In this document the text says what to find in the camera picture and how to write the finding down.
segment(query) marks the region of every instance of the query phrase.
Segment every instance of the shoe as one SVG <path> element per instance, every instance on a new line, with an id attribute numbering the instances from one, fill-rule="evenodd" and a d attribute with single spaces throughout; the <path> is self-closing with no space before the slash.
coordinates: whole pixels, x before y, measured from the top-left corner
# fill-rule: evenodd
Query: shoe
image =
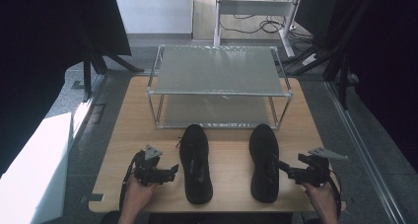
<path id="1" fill-rule="evenodd" d="M 249 153 L 254 162 L 252 196 L 260 202 L 276 201 L 279 193 L 279 146 L 270 126 L 260 124 L 254 129 L 249 139 Z"/>
<path id="2" fill-rule="evenodd" d="M 209 177 L 209 146 L 203 128 L 197 124 L 190 125 L 181 138 L 179 150 L 187 200 L 192 204 L 210 201 L 213 189 Z"/>

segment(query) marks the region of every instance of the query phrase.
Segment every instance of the metal frame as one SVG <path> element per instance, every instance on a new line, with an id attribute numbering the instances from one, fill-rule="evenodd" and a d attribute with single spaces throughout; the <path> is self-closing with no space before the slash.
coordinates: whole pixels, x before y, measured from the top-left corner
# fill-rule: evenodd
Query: metal frame
<path id="1" fill-rule="evenodd" d="M 150 104 L 150 109 L 151 109 L 151 113 L 154 119 L 154 122 L 156 124 L 156 126 L 158 128 L 183 128 L 183 127 L 187 127 L 189 126 L 189 124 L 185 124 L 185 123 L 172 123 L 169 121 L 161 121 L 162 118 L 162 112 L 163 112 L 163 106 L 164 106 L 164 99 L 165 99 L 165 95 L 207 95 L 207 96 L 241 96 L 241 97 L 245 97 L 245 96 L 251 96 L 251 97 L 260 97 L 260 98 L 268 98 L 269 104 L 270 104 L 270 109 L 273 115 L 273 121 L 274 121 L 274 125 L 270 126 L 273 129 L 279 129 L 281 122 L 283 120 L 283 117 L 287 111 L 288 106 L 290 105 L 292 98 L 293 98 L 293 93 L 292 93 L 292 89 L 291 86 L 289 84 L 289 81 L 286 77 L 286 74 L 284 73 L 284 69 L 283 69 L 283 65 L 280 62 L 279 59 L 279 54 L 278 54 L 278 50 L 277 47 L 270 47 L 271 52 L 272 52 L 272 57 L 275 56 L 277 57 L 278 61 L 279 61 L 279 71 L 278 71 L 278 79 L 280 78 L 280 74 L 283 75 L 283 79 L 286 82 L 286 88 L 287 88 L 287 92 L 284 92 L 284 94 L 281 95 L 272 95 L 272 94 L 246 94 L 246 93 L 224 93 L 224 94 L 210 94 L 210 93 L 167 93 L 167 94 L 160 94 L 158 92 L 155 92 L 152 89 L 153 86 L 153 79 L 154 76 L 156 76 L 157 74 L 157 66 L 160 65 L 164 59 L 163 54 L 164 54 L 164 45 L 160 45 L 158 53 L 157 53 L 157 57 L 154 63 L 154 66 L 152 68 L 151 74 L 150 74 L 150 79 L 148 82 L 148 86 L 146 89 L 146 95 L 147 95 L 147 99 L 149 101 Z M 153 96 L 160 96 L 158 105 L 154 105 L 153 104 L 153 100 L 152 97 Z M 281 112 L 280 117 L 278 117 L 276 108 L 274 106 L 274 102 L 273 102 L 273 98 L 275 97 L 281 97 L 281 98 L 287 98 L 287 102 L 283 107 L 283 111 Z M 224 123 L 224 122 L 219 122 L 219 123 L 209 123 L 209 122 L 201 122 L 199 123 L 201 126 L 203 127 L 212 127 L 212 128 L 254 128 L 256 126 L 258 126 L 258 123 L 251 123 L 251 122 L 228 122 L 228 123 Z"/>
<path id="2" fill-rule="evenodd" d="M 245 1 L 245 0 L 216 0 L 214 45 L 221 44 L 221 15 L 266 15 L 286 17 L 285 27 L 279 31 L 283 46 L 289 58 L 295 57 L 295 52 L 287 39 L 299 0 L 292 2 L 278 1 Z"/>

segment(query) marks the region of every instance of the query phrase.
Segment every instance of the human hand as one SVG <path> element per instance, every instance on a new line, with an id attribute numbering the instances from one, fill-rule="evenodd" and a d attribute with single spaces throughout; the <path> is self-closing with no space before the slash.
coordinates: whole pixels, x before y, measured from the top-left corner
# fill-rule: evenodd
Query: human hand
<path id="1" fill-rule="evenodd" d="M 148 204 L 153 196 L 157 184 L 143 186 L 133 175 L 129 177 L 126 185 L 126 194 L 123 199 L 123 209 L 121 210 L 119 224 L 132 224 L 136 216 Z"/>
<path id="2" fill-rule="evenodd" d="M 332 186 L 329 183 L 325 183 L 322 187 L 314 187 L 308 183 L 302 183 L 301 185 L 306 189 L 305 193 L 310 198 L 322 224 L 338 223 L 337 205 Z"/>

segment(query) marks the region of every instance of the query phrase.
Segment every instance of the black curtain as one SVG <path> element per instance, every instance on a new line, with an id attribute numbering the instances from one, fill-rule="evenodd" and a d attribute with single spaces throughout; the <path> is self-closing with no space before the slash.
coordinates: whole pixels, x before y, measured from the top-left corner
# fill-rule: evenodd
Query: black curtain
<path id="1" fill-rule="evenodd" d="M 86 40 L 130 55 L 116 0 L 0 0 L 0 174 L 53 105 L 65 71 L 84 59 Z"/>
<path id="2" fill-rule="evenodd" d="M 348 51 L 360 80 L 356 92 L 416 171 L 417 6 L 416 0 L 374 0 Z"/>

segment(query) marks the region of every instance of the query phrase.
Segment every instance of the metal bracket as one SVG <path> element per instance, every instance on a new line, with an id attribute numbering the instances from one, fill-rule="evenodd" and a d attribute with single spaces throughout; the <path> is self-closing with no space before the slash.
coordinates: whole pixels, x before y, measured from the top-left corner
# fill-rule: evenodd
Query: metal bracket
<path id="1" fill-rule="evenodd" d="M 153 159 L 155 157 L 160 157 L 161 155 L 163 155 L 163 152 L 155 149 L 153 146 L 147 144 L 146 149 L 145 149 L 145 160 L 148 161 L 150 159 Z"/>
<path id="2" fill-rule="evenodd" d="M 329 158 L 329 159 L 336 159 L 336 160 L 345 160 L 348 161 L 348 156 L 343 156 L 338 153 L 334 153 L 332 151 L 326 150 L 325 148 L 315 148 L 309 151 L 310 154 L 316 155 L 318 157 Z"/>

